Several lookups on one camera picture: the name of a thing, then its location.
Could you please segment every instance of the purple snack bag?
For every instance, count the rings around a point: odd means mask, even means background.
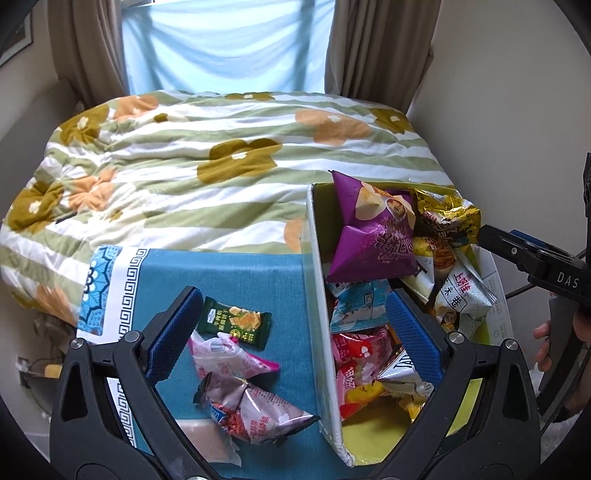
[[[337,171],[332,176],[345,226],[326,280],[369,281],[416,273],[415,215],[408,192],[387,193]]]

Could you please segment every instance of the snack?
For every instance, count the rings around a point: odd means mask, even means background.
[[[459,250],[454,253],[457,260],[435,298],[433,315],[446,331],[458,330],[473,340],[496,297],[466,256]]]
[[[408,192],[387,193],[333,171],[345,226],[327,281],[369,281],[411,275],[415,216]]]
[[[388,364],[378,372],[376,380],[382,382],[393,397],[411,395],[417,401],[429,398],[433,392],[433,385],[421,380],[406,350],[401,350],[397,354],[393,355]]]
[[[326,288],[336,300],[330,333],[365,330],[388,321],[386,297],[392,291],[388,280],[327,283]]]
[[[402,407],[410,417],[410,421],[415,421],[418,417],[418,414],[421,413],[423,409],[423,405],[425,405],[426,400],[417,400],[412,395],[403,395],[398,400],[398,405]]]
[[[384,327],[370,335],[337,333],[332,336],[331,346],[337,366],[354,361],[361,368],[371,368],[370,375],[377,373],[392,355],[392,340]]]
[[[385,393],[375,376],[392,355],[392,340],[386,327],[371,335],[338,333],[332,336],[332,350],[340,416],[345,420]]]
[[[428,235],[446,240],[452,247],[476,243],[480,210],[460,196],[413,190],[417,210]]]
[[[237,342],[229,333],[218,332],[217,337],[203,340],[197,332],[193,332],[187,344],[199,380],[203,380],[209,372],[250,378],[279,371],[278,363],[246,353]]]
[[[269,338],[271,314],[253,312],[240,307],[224,305],[206,297],[197,323],[199,333],[229,333],[241,342],[263,350]]]
[[[214,372],[203,379],[193,402],[230,435],[255,445],[279,445],[320,419],[245,380]]]
[[[380,382],[358,376],[358,365],[354,361],[341,366],[336,374],[336,394],[339,400],[341,420],[361,410],[367,404],[385,393]]]
[[[436,280],[445,278],[456,259],[447,242],[440,238],[416,236],[413,238],[413,253],[417,271],[401,280],[423,303],[427,303]]]

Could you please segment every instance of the green snack package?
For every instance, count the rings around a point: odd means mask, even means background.
[[[271,314],[254,312],[232,305],[224,305],[211,297],[203,302],[197,323],[199,333],[225,332],[244,343],[263,350],[269,338]]]

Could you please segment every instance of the human hand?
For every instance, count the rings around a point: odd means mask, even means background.
[[[573,328],[579,340],[585,343],[591,343],[591,310],[587,307],[579,306],[574,314]],[[550,321],[547,321],[534,329],[534,338],[541,340],[545,338],[540,346],[540,350],[535,356],[538,362],[538,369],[541,372],[547,372],[552,367],[552,359],[548,355],[550,352]]]
[[[538,328],[534,329],[534,338],[541,340],[545,338],[544,342],[540,346],[540,350],[535,355],[534,360],[538,362],[538,370],[540,372],[547,372],[552,367],[552,359],[549,356],[550,353],[550,321],[543,323]]]
[[[579,306],[577,313],[574,314],[573,327],[579,340],[591,343],[591,309]]]

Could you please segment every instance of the bed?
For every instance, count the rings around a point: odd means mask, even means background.
[[[158,91],[86,110],[51,135],[0,229],[25,307],[76,325],[103,244],[293,254],[310,183],[451,186],[391,108],[310,93]]]

